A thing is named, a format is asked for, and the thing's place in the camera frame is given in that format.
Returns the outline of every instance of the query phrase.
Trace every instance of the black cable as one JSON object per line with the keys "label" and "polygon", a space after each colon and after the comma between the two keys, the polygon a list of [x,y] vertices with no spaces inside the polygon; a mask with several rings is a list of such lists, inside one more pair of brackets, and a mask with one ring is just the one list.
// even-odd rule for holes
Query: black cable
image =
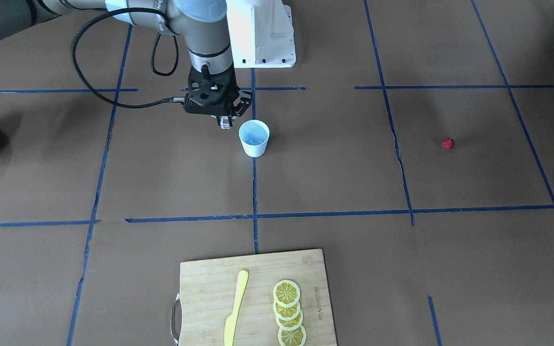
{"label": "black cable", "polygon": [[158,101],[145,103],[143,105],[126,105],[125,103],[119,103],[117,101],[111,100],[97,92],[95,88],[93,88],[90,83],[87,81],[87,79],[84,77],[83,72],[81,72],[81,68],[78,66],[78,62],[76,61],[76,48],[78,46],[78,42],[80,41],[81,37],[83,37],[83,34],[91,27],[97,24],[98,22],[101,22],[102,20],[105,20],[106,18],[114,17],[115,15],[123,14],[123,13],[132,13],[132,12],[145,12],[145,13],[154,13],[162,16],[164,18],[165,26],[169,29],[170,27],[167,24],[167,17],[162,11],[156,10],[156,9],[147,9],[147,8],[141,8],[141,7],[130,7],[127,9],[119,9],[115,11],[110,11],[107,13],[104,13],[102,15],[99,15],[98,17],[93,18],[92,20],[88,21],[75,35],[74,39],[72,40],[72,46],[71,46],[71,56],[72,56],[72,64],[74,65],[74,69],[76,70],[76,73],[81,78],[81,81],[83,81],[84,85],[99,99],[106,101],[110,103],[111,105],[115,105],[117,107],[122,108],[147,108],[152,107],[156,105],[160,105],[161,103],[172,103],[172,102],[178,102],[175,101],[174,97],[170,97],[167,99],[161,99]]}
{"label": "black cable", "polygon": [[172,76],[172,74],[176,71],[176,66],[178,66],[178,43],[176,43],[176,37],[173,36],[172,38],[174,39],[174,50],[176,51],[176,59],[174,61],[174,67],[170,72],[167,72],[167,73],[159,72],[158,70],[155,69],[155,51],[158,48],[158,43],[160,42],[160,38],[161,38],[161,34],[158,34],[157,37],[155,38],[155,43],[153,44],[153,51],[151,52],[151,69],[153,70],[153,73],[158,76],[162,76],[162,77]]}

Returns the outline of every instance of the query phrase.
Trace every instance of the red ball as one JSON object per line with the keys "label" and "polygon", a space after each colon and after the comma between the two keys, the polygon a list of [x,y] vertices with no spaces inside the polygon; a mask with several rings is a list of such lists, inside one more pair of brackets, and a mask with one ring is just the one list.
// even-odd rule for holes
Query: red ball
{"label": "red ball", "polygon": [[442,143],[441,143],[441,147],[446,149],[446,150],[450,150],[452,148],[454,148],[454,140],[450,139],[450,138],[446,138]]}

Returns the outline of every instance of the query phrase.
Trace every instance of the blue liquid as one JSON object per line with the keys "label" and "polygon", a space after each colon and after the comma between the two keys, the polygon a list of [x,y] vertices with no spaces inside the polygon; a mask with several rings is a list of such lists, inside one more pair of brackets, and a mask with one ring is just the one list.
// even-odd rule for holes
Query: blue liquid
{"label": "blue liquid", "polygon": [[254,127],[244,137],[244,141],[249,145],[260,145],[268,139],[268,133],[262,127]]}

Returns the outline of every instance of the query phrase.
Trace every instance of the wooden cutting board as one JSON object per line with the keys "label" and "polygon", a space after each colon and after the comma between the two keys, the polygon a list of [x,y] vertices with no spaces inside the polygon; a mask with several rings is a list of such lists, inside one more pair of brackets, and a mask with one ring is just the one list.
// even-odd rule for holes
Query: wooden cutting board
{"label": "wooden cutting board", "polygon": [[185,261],[180,271],[181,346],[222,346],[238,272],[249,271],[234,346],[279,346],[273,287],[290,279],[301,287],[306,346],[336,346],[321,249]]}

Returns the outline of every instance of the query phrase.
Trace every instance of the blue tape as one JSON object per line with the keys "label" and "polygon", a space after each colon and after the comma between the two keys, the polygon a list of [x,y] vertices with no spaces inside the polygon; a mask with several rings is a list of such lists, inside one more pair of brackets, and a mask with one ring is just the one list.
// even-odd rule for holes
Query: blue tape
{"label": "blue tape", "polygon": [[256,92],[256,87],[255,87],[255,68],[252,68],[251,69],[251,92],[252,92],[252,96],[251,96],[251,118],[253,120],[255,120],[255,92]]}
{"label": "blue tape", "polygon": [[[380,89],[382,86],[354,86],[355,89]],[[416,89],[416,88],[506,88],[506,86],[386,86],[387,89]]]}
{"label": "blue tape", "polygon": [[524,86],[524,85],[510,85],[510,88],[554,88],[554,85],[531,85],[531,86]]}
{"label": "blue tape", "polygon": [[[138,88],[97,88],[97,92],[135,92]],[[35,90],[0,90],[0,94],[42,94],[56,92],[91,92],[88,88],[53,88]]]}
{"label": "blue tape", "polygon": [[427,296],[429,300],[429,309],[431,309],[431,318],[433,319],[433,329],[435,329],[435,339],[437,346],[441,346],[440,326],[437,324],[437,316],[435,315],[435,305],[433,305],[433,297]]}
{"label": "blue tape", "polygon": [[284,214],[258,214],[258,219],[277,219],[281,217],[322,217],[322,216],[357,216],[357,215],[392,215],[409,214],[409,210],[365,210],[334,212],[292,212]]}
{"label": "blue tape", "polygon": [[553,205],[540,206],[503,206],[503,207],[472,207],[472,208],[438,208],[430,210],[414,210],[416,214],[440,212],[472,212],[472,211],[502,211],[502,210],[552,210]]}
{"label": "blue tape", "polygon": [[252,219],[253,215],[216,215],[216,216],[188,216],[188,217],[153,217],[147,219],[125,219],[129,223],[145,222],[181,222],[181,221],[215,221]]}
{"label": "blue tape", "polygon": [[252,199],[253,199],[253,250],[256,254],[260,253],[260,246],[258,243],[258,182],[257,182],[257,166],[256,159],[253,158],[253,187],[252,187]]}
{"label": "blue tape", "polygon": [[486,41],[491,49],[491,52],[493,53],[493,57],[495,58],[495,63],[497,63],[497,68],[499,68],[499,73],[501,73],[502,78],[504,79],[504,84],[508,88],[508,93],[510,94],[510,100],[512,101],[512,105],[514,106],[516,115],[518,116],[518,120],[519,122],[521,122],[521,127],[523,128],[523,132],[525,133],[525,137],[527,138],[527,142],[529,144],[531,152],[533,153],[534,158],[536,159],[536,164],[538,165],[538,169],[540,169],[540,174],[542,175],[544,184],[547,187],[548,194],[550,195],[550,199],[553,202],[553,206],[554,206],[553,190],[551,189],[550,183],[548,182],[546,173],[544,172],[544,168],[542,167],[542,163],[540,161],[540,158],[538,157],[536,148],[534,147],[534,143],[531,140],[531,136],[529,135],[529,131],[527,130],[527,126],[525,125],[525,121],[523,120],[523,116],[521,115],[521,111],[519,110],[518,105],[516,104],[516,99],[514,98],[514,94],[512,93],[512,88],[508,83],[508,79],[505,76],[504,69],[502,68],[501,63],[499,62],[499,58],[497,57],[495,48],[493,48],[493,44],[491,42],[491,38],[489,37],[489,33],[486,31],[486,27],[484,26],[484,22],[482,20],[482,17],[480,16],[480,12],[478,11],[478,8],[474,0],[471,0],[471,6],[473,6],[474,11],[476,12],[476,16],[478,16],[478,21],[480,22],[480,26],[482,27],[482,30],[484,32],[484,37],[486,37]]}
{"label": "blue tape", "polygon": [[[255,89],[253,87],[242,87],[240,89],[245,90],[245,91],[252,91],[252,90],[257,90],[257,91],[307,90],[306,87],[256,87]],[[182,88],[180,90],[181,91],[189,91],[189,88],[185,87],[185,88]]]}
{"label": "blue tape", "polygon": [[[129,26],[127,29],[127,39],[125,48],[123,50],[123,57],[121,59],[121,69],[119,70],[119,81],[117,82],[117,91],[114,95],[114,101],[117,102],[119,99],[119,90],[121,88],[121,83],[123,80],[123,71],[125,70],[125,62],[127,59],[127,51],[129,50],[129,42],[132,38],[132,28],[133,26]],[[72,346],[72,341],[74,339],[74,331],[76,329],[76,320],[78,317],[78,308],[80,306],[81,297],[83,295],[83,284],[84,284],[84,278],[85,274],[87,273],[87,263],[88,263],[88,255],[90,250],[90,243],[91,239],[93,238],[93,230],[95,225],[95,217],[97,216],[97,206],[100,202],[100,195],[101,195],[101,184],[104,179],[104,171],[106,170],[106,160],[108,160],[108,149],[110,146],[110,136],[113,132],[113,125],[114,125],[114,116],[116,114],[117,107],[113,105],[112,112],[110,113],[110,122],[108,123],[108,134],[106,134],[106,143],[104,144],[104,152],[101,158],[101,167],[100,167],[100,175],[97,180],[97,188],[95,189],[95,202],[93,205],[93,210],[91,212],[91,222],[88,226],[88,232],[87,232],[87,241],[85,243],[85,251],[84,251],[84,260],[83,260],[83,274],[81,274],[81,279],[78,281],[78,287],[76,288],[76,299],[74,300],[74,309],[72,311],[72,318],[70,320],[70,331],[68,332],[68,340],[66,345]]]}
{"label": "blue tape", "polygon": [[376,45],[376,35],[373,31],[373,24],[371,24],[371,15],[369,14],[369,4],[365,0],[365,11],[367,12],[367,22],[369,24],[369,33],[371,34],[371,42],[373,43],[373,51],[376,54],[376,63],[378,64],[378,73],[380,74],[380,82],[382,83],[382,92],[384,94],[384,103],[386,103],[386,112],[389,116],[390,130],[394,137],[394,151],[396,152],[396,158],[399,162],[399,168],[401,169],[401,177],[403,179],[403,190],[405,192],[405,199],[407,201],[407,209],[409,210],[409,217],[412,222],[412,226],[416,223],[414,221],[414,212],[412,210],[412,202],[409,198],[409,189],[407,188],[407,179],[405,178],[405,170],[403,168],[403,161],[401,159],[401,151],[399,150],[399,142],[396,138],[396,131],[394,130],[394,122],[392,118],[392,112],[390,111],[389,95],[386,90],[386,83],[384,82],[384,74],[382,71],[382,64],[380,63],[380,54],[378,53],[378,46]]}
{"label": "blue tape", "polygon": [[0,227],[28,227],[28,226],[60,226],[60,225],[89,225],[90,220],[78,221],[37,221],[37,222],[1,222]]}

